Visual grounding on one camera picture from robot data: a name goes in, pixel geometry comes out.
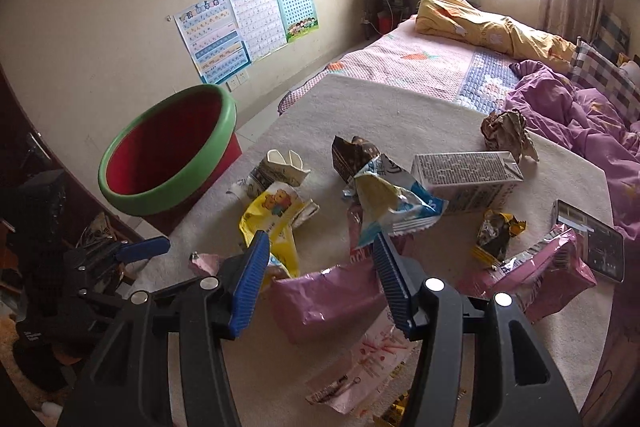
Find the large pink plastic bag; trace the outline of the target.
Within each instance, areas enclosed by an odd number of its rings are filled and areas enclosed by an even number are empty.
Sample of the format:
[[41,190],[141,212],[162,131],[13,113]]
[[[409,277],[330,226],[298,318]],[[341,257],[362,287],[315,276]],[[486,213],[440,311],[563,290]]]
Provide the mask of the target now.
[[386,306],[371,257],[275,280],[267,296],[273,320],[294,345],[326,337]]

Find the blue white snack bag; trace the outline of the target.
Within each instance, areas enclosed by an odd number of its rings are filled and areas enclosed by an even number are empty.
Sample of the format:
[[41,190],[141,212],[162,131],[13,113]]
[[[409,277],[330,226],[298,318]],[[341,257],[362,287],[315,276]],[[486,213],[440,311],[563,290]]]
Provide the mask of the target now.
[[373,243],[376,234],[403,236],[431,228],[448,202],[432,195],[413,175],[385,154],[370,160],[347,182],[343,195],[362,209],[358,247]]

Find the yellow bear snack bag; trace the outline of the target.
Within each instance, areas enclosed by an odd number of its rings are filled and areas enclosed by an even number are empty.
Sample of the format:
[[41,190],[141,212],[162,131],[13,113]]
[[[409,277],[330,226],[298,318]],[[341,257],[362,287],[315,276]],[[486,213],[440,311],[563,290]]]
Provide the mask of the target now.
[[273,280],[299,277],[299,255],[293,231],[319,211],[312,199],[303,199],[294,187],[274,182],[245,209],[239,229],[249,244],[257,231],[264,231],[270,240],[267,270],[262,280],[265,291]]

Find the pink white clear wrapper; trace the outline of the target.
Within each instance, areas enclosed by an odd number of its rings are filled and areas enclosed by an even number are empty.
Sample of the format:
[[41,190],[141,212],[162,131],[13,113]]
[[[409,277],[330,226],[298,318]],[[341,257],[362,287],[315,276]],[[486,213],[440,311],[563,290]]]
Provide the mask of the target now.
[[343,415],[365,417],[414,349],[385,308],[341,358],[306,382],[305,400]]

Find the yellow black candy wrapper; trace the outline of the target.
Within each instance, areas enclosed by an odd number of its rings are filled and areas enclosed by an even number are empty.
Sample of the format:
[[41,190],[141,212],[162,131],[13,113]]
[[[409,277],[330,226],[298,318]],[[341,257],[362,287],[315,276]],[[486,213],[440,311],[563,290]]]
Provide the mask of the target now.
[[523,233],[526,225],[511,213],[487,209],[471,251],[473,257],[488,267],[503,262],[511,239]]

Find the small white carton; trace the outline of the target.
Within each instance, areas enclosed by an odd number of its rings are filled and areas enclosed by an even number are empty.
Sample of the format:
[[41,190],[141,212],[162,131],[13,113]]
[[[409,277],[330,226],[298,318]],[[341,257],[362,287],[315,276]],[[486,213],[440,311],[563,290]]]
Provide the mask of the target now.
[[268,190],[274,182],[282,182],[292,187],[299,187],[311,170],[304,164],[303,158],[289,150],[283,155],[273,148],[265,153],[259,164],[244,179],[234,182],[227,191],[244,205],[250,205],[260,194]]

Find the white milk carton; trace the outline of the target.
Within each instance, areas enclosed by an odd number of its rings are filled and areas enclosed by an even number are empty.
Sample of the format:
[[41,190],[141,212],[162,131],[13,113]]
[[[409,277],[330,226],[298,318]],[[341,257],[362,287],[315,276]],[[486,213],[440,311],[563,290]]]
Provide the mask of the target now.
[[510,152],[418,154],[411,174],[432,195],[446,199],[450,215],[502,208],[524,181]]

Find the dark brown chocolate wrapper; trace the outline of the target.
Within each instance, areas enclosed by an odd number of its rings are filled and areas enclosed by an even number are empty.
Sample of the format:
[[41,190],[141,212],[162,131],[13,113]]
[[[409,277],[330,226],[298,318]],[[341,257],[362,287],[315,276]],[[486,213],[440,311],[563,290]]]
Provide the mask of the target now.
[[334,136],[331,147],[334,170],[348,182],[375,157],[380,155],[376,145],[361,136],[354,135],[350,141]]

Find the pink snack bag with barcode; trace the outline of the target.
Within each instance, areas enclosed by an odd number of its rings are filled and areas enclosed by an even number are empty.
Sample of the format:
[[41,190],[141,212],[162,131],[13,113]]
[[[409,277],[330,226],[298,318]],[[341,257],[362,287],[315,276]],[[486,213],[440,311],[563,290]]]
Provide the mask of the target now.
[[491,268],[473,272],[459,282],[463,295],[513,297],[529,322],[561,311],[597,280],[582,260],[584,238],[567,225],[555,225],[538,243]]

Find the brown paper wrapper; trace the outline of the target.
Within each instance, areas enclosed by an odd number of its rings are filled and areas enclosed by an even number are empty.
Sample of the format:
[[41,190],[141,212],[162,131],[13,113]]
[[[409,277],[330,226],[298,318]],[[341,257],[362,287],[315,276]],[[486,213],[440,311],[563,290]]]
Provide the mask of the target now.
[[480,124],[487,150],[509,152],[516,162],[528,157],[538,161],[535,145],[526,130],[526,118],[517,110],[491,112]]

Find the beige fleece mat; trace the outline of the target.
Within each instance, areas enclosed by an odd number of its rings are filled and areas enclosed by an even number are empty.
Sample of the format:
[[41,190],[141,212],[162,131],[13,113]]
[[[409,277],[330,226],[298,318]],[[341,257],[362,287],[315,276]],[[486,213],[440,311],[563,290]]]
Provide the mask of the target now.
[[[227,191],[232,183],[245,178],[265,156],[267,150],[284,146],[301,153],[310,164],[307,176],[298,191],[304,199],[313,199],[320,205],[316,217],[310,218],[301,230],[295,232],[295,243],[300,257],[300,271],[311,272],[348,261],[347,202],[343,199],[343,181],[332,167],[331,142],[334,135],[361,134],[372,140],[382,153],[396,164],[410,167],[413,156],[419,153],[454,153],[479,150],[483,145],[480,121],[484,115],[471,109],[430,98],[414,92],[362,81],[344,76],[330,76],[304,95],[293,108],[288,109],[276,123],[212,185],[192,210],[171,233],[171,250],[146,265],[140,273],[134,290],[156,291],[192,277],[188,268],[190,251],[215,251],[225,254],[238,248],[241,234],[241,204]],[[541,158],[536,164],[524,165],[526,181],[518,184],[508,197],[508,204],[520,217],[540,218],[525,233],[533,242],[543,236],[540,227],[548,227],[551,199],[556,195],[582,197],[587,209],[596,210],[597,216],[611,222],[611,204],[605,186],[604,173],[586,160],[570,153],[540,136],[533,136]],[[373,179],[367,173],[363,178]],[[408,193],[387,190],[386,183],[364,182],[364,225],[367,235],[371,227],[385,233],[399,232],[393,225],[395,218],[413,217],[419,202]],[[456,281],[467,270],[473,259],[469,254],[472,236],[480,215],[449,215],[433,223],[431,228],[411,232],[416,236],[410,255],[420,260],[427,273],[445,282]],[[603,283],[606,291],[588,289],[576,297],[560,312],[558,321],[548,317],[540,326],[534,326],[542,342],[549,349],[553,361],[567,380],[573,399],[584,401],[587,388],[578,389],[578,381],[569,381],[567,361],[561,361],[561,352],[580,362],[583,369],[595,371],[600,355],[587,355],[587,348],[596,340],[602,350],[608,319],[604,312],[604,295],[611,295],[613,286]],[[347,340],[355,340],[363,333],[364,316],[345,325],[344,333],[329,336],[308,346],[295,347],[285,339],[277,324],[268,317],[266,305],[259,305],[257,317],[248,330],[248,337],[239,346],[226,349],[231,371],[231,387],[240,416],[245,426],[363,426],[364,419],[347,418],[330,411],[326,405],[310,405],[303,398],[303,379],[313,369],[332,362],[347,347]]]

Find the dark wooden door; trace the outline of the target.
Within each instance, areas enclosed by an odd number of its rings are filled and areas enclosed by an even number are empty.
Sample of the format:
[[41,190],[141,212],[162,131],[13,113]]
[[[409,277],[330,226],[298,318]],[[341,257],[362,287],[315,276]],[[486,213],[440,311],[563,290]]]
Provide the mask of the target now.
[[41,256],[75,247],[94,218],[129,243],[143,237],[91,195],[44,144],[10,87],[1,80],[1,219]]

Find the striped blue pillow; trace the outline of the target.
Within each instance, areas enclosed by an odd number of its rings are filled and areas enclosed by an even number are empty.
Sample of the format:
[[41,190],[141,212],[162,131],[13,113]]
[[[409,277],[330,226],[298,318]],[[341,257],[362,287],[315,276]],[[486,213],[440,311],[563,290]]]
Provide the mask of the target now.
[[603,13],[591,45],[612,63],[617,63],[620,54],[626,55],[629,49],[628,25],[614,14]]

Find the blue pinyin wall poster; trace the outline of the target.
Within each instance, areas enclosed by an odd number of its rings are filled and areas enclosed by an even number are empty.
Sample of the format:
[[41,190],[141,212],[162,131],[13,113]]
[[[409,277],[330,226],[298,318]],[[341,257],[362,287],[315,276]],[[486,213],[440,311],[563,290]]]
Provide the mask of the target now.
[[250,65],[230,0],[203,0],[174,21],[202,83],[223,84]]

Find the white chart wall poster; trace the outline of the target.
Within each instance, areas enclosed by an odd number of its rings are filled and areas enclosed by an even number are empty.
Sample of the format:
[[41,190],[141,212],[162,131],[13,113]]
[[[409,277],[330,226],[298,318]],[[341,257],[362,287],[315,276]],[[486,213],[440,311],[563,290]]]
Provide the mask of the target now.
[[286,45],[278,0],[230,0],[252,62]]

